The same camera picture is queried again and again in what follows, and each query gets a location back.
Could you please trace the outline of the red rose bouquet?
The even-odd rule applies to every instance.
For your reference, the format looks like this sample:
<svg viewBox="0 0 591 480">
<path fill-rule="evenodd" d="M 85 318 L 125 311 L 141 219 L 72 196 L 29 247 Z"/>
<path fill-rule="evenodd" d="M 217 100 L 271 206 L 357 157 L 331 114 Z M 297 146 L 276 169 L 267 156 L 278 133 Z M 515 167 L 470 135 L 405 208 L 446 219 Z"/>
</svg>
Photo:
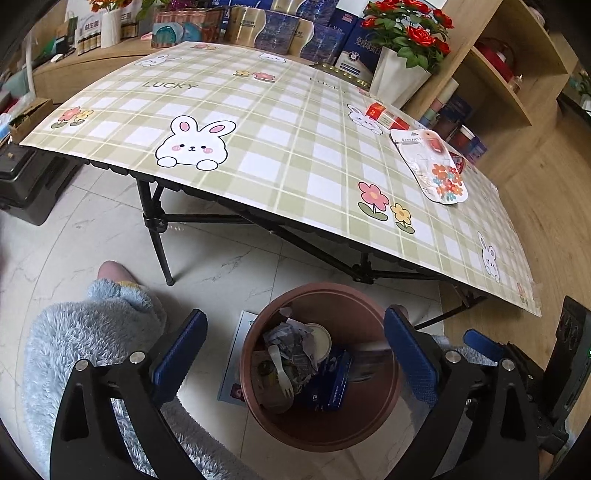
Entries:
<svg viewBox="0 0 591 480">
<path fill-rule="evenodd" d="M 370 1 L 363 9 L 362 27 L 374 45 L 392 50 L 407 68 L 421 67 L 437 74 L 451 53 L 450 16 L 416 0 Z"/>
</svg>

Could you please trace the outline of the brown plastic trash bin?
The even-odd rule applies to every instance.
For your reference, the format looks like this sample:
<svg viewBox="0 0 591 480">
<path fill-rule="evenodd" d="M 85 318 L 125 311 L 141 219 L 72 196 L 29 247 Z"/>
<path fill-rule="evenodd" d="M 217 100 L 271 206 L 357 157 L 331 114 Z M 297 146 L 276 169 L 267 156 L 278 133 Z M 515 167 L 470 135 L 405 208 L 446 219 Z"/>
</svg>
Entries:
<svg viewBox="0 0 591 480">
<path fill-rule="evenodd" d="M 369 296 L 337 283 L 308 283 L 267 305 L 249 328 L 239 362 L 242 395 L 259 425 L 276 440 L 311 452 L 342 450 L 375 433 L 394 409 L 400 390 L 384 317 L 384 308 Z M 351 352 L 353 363 L 339 410 L 320 408 L 322 363 L 293 399 L 283 396 L 263 334 L 287 319 L 324 326 L 332 337 L 331 352 Z"/>
</svg>

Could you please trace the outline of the floral white plastic package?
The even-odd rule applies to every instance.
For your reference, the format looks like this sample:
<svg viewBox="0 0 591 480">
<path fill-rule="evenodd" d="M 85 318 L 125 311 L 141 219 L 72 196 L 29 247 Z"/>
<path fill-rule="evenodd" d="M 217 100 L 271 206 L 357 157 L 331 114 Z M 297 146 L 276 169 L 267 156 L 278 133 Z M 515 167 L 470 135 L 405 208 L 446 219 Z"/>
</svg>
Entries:
<svg viewBox="0 0 591 480">
<path fill-rule="evenodd" d="M 469 198 L 461 172 L 436 132 L 392 129 L 390 138 L 429 200 L 454 205 Z"/>
</svg>

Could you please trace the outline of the red gift basket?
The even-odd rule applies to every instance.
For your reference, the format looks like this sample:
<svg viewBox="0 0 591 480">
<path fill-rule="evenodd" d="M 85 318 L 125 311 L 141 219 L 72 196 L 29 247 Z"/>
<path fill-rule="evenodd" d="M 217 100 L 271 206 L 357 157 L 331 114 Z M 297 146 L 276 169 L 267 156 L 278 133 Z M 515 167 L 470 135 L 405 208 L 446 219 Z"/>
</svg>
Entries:
<svg viewBox="0 0 591 480">
<path fill-rule="evenodd" d="M 476 48 L 507 83 L 514 78 L 516 56 L 508 43 L 500 39 L 484 37 L 476 42 Z"/>
</svg>

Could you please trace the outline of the red cigarette pack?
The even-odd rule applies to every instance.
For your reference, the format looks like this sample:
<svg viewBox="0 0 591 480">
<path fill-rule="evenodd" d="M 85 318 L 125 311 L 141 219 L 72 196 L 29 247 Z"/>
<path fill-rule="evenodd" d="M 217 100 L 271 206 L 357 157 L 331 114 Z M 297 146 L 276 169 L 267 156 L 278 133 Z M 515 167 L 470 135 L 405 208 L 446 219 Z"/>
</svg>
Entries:
<svg viewBox="0 0 591 480">
<path fill-rule="evenodd" d="M 394 108 L 389 109 L 385 105 L 374 102 L 367 108 L 366 115 L 377 121 L 381 126 L 388 130 L 410 130 L 411 124 L 405 119 L 403 113 Z"/>
</svg>

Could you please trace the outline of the cream plastic spork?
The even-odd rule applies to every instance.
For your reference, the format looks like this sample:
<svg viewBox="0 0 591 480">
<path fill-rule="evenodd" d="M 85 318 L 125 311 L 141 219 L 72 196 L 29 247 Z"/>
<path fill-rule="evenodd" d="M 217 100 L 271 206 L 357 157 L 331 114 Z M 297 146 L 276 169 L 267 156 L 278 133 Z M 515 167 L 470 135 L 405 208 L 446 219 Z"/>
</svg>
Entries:
<svg viewBox="0 0 591 480">
<path fill-rule="evenodd" d="M 279 380 L 283 396 L 293 399 L 294 387 L 291 385 L 290 378 L 288 378 L 287 373 L 283 369 L 283 361 L 281 361 L 279 346 L 270 345 L 270 347 L 267 348 L 267 352 L 269 352 L 270 359 L 273 361 L 274 368 L 276 369 L 277 380 Z"/>
</svg>

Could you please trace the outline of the stack of pastel cups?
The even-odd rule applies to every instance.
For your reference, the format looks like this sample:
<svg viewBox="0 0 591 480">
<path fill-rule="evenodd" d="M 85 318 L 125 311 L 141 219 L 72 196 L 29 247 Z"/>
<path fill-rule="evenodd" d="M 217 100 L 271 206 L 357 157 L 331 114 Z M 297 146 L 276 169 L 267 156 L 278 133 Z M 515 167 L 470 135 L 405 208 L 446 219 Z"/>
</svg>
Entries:
<svg viewBox="0 0 591 480">
<path fill-rule="evenodd" d="M 459 82 L 451 78 L 443 90 L 438 94 L 436 99 L 432 102 L 430 107 L 427 109 L 425 114 L 420 118 L 419 122 L 426 128 L 433 127 L 435 122 L 438 118 L 440 111 L 443 107 L 448 103 L 451 99 L 457 88 L 459 87 Z"/>
</svg>

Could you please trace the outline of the white vase orange flowers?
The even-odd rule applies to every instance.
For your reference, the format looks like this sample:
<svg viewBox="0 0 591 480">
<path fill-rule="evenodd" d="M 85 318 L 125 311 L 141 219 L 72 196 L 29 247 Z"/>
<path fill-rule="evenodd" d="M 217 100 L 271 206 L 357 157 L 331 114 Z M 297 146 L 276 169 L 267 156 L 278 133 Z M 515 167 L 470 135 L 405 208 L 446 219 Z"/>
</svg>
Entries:
<svg viewBox="0 0 591 480">
<path fill-rule="evenodd" d="M 92 13 L 103 11 L 101 17 L 101 48 L 110 48 L 121 40 L 121 18 L 131 0 L 90 0 Z"/>
</svg>

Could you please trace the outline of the dark blue gift box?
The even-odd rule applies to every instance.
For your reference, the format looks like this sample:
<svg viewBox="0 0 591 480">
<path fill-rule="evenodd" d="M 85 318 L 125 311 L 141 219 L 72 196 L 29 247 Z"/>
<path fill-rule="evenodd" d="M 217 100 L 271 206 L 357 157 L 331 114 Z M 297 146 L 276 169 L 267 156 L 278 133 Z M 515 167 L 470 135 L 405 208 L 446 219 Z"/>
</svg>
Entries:
<svg viewBox="0 0 591 480">
<path fill-rule="evenodd" d="M 230 10 L 225 41 L 284 55 L 296 33 L 297 16 L 253 7 L 235 6 Z"/>
</svg>

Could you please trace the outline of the white paper bowl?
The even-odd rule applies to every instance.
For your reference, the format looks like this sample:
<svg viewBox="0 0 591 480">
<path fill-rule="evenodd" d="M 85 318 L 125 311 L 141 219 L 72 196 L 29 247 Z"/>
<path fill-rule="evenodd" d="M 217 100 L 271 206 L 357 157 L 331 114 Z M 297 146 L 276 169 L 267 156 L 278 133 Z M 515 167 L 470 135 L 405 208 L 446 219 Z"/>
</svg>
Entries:
<svg viewBox="0 0 591 480">
<path fill-rule="evenodd" d="M 315 342 L 315 361 L 321 364 L 329 357 L 329 352 L 332 350 L 332 337 L 329 331 L 318 323 L 307 323 L 305 327 L 311 332 Z"/>
</svg>

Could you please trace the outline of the red cup on shelf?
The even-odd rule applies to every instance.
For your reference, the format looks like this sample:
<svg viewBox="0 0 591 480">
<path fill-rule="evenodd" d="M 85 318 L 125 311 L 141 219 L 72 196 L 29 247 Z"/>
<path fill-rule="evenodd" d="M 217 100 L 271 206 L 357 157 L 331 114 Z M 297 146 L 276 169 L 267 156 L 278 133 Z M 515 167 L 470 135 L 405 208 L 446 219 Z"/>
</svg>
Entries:
<svg viewBox="0 0 591 480">
<path fill-rule="evenodd" d="M 451 137 L 449 144 L 458 152 L 467 155 L 475 138 L 476 135 L 466 125 L 461 125 Z"/>
</svg>

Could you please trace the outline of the white flower pot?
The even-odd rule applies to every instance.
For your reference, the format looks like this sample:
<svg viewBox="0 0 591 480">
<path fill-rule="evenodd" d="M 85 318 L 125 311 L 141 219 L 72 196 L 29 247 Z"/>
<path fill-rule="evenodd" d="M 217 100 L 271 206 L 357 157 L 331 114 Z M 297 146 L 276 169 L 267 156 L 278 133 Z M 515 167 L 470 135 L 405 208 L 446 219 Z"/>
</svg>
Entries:
<svg viewBox="0 0 591 480">
<path fill-rule="evenodd" d="M 370 84 L 370 95 L 386 106 L 401 109 L 431 77 L 421 66 L 408 68 L 406 63 L 404 57 L 383 47 Z"/>
</svg>

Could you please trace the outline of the black folding table frame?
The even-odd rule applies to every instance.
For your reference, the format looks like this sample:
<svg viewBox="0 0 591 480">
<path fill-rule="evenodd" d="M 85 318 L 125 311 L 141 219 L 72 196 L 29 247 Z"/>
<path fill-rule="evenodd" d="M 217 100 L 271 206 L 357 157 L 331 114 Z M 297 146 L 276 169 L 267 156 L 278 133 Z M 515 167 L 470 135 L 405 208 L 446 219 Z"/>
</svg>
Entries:
<svg viewBox="0 0 591 480">
<path fill-rule="evenodd" d="M 352 281 L 356 288 L 375 290 L 381 286 L 430 300 L 441 295 L 442 287 L 449 288 L 458 298 L 459 305 L 431 319 L 421 320 L 417 325 L 419 329 L 469 311 L 488 299 L 485 293 L 399 258 L 380 259 L 379 267 L 375 269 L 370 262 L 374 253 L 367 247 L 314 227 L 283 222 L 276 215 L 243 206 L 235 200 L 223 200 L 192 187 L 101 162 L 87 165 L 102 170 L 111 181 L 126 178 L 137 190 L 143 224 L 168 286 L 179 277 L 170 272 L 161 236 L 169 224 L 174 224 L 195 225 L 212 234 L 228 233 L 231 240 L 240 244 L 245 243 L 245 234 L 259 232 L 261 238 L 280 246 L 281 257 L 331 270 L 341 275 L 342 281 Z"/>
</svg>

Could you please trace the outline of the grey white paper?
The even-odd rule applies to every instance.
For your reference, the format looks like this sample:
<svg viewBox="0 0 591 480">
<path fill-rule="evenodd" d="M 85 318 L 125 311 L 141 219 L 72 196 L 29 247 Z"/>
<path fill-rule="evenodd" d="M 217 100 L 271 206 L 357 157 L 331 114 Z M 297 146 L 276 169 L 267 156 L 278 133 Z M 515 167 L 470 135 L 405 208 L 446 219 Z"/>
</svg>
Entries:
<svg viewBox="0 0 591 480">
<path fill-rule="evenodd" d="M 311 329 L 294 319 L 287 319 L 263 334 L 266 347 L 276 346 L 280 363 L 294 394 L 300 393 L 308 381 L 318 374 L 315 339 Z"/>
</svg>

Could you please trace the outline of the blue cardboard box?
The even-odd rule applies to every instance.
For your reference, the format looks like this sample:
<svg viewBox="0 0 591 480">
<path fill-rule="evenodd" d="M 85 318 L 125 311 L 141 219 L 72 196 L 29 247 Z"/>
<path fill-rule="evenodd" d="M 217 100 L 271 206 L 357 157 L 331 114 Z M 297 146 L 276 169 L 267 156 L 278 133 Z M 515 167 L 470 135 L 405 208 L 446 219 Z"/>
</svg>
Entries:
<svg viewBox="0 0 591 480">
<path fill-rule="evenodd" d="M 322 362 L 320 389 L 320 408 L 322 411 L 336 411 L 342 406 L 342 399 L 349 382 L 349 370 L 353 356 L 349 350 L 336 348 Z"/>
</svg>

